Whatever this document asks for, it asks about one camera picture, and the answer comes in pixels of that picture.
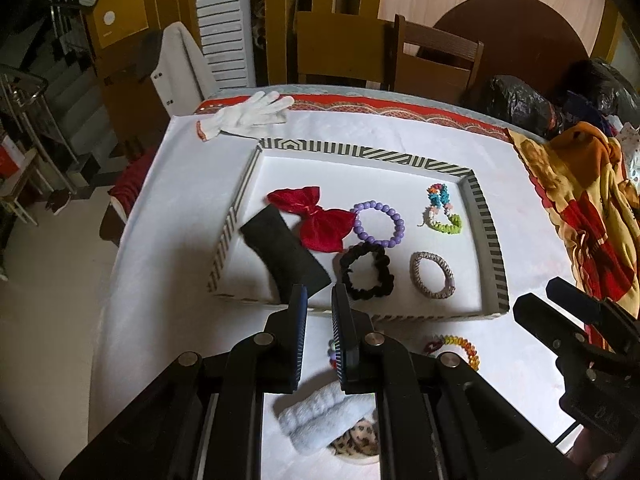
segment black hair tie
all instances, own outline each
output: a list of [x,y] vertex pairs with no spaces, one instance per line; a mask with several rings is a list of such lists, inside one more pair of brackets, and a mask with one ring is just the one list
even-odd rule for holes
[[[373,253],[374,267],[378,270],[379,285],[369,290],[364,288],[353,288],[349,273],[349,268],[361,256]],[[388,296],[394,290],[394,276],[389,272],[389,257],[385,254],[385,248],[380,244],[370,244],[363,242],[349,249],[340,258],[340,278],[347,289],[347,294],[352,300],[370,300],[374,296],[382,298]]]

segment bow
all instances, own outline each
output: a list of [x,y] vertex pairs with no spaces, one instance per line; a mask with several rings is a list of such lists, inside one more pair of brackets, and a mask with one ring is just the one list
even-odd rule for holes
[[349,234],[356,218],[355,213],[342,209],[322,209],[318,205],[318,186],[277,189],[267,195],[267,200],[281,211],[302,216],[300,242],[321,253],[342,251],[342,239]]

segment orange beaded bracelet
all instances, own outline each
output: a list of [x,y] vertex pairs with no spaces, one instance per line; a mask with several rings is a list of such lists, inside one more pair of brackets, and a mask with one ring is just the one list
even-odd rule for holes
[[444,345],[457,345],[462,347],[469,360],[469,366],[476,372],[480,368],[480,356],[476,351],[476,347],[471,344],[467,339],[455,335],[437,335],[427,343],[423,352],[425,354],[433,354],[435,351],[440,350]]

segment metal screw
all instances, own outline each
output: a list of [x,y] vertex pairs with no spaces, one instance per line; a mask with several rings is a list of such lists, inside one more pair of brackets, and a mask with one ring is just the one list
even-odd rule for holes
[[273,341],[273,336],[269,332],[260,332],[254,336],[254,343],[260,346],[270,345]]
[[447,368],[455,368],[460,364],[461,359],[458,354],[454,354],[453,352],[444,352],[443,354],[440,354],[440,362]]
[[369,332],[364,336],[364,341],[371,346],[380,346],[385,342],[385,337],[379,332]]
[[180,366],[193,366],[198,362],[198,354],[196,352],[183,352],[178,357]]

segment glove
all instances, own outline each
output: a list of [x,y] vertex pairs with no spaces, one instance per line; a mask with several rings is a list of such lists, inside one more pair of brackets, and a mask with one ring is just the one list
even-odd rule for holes
[[259,139],[266,134],[267,124],[287,122],[286,110],[294,103],[291,96],[277,92],[256,92],[246,101],[217,111],[213,117],[196,123],[201,140],[213,139],[220,132]]

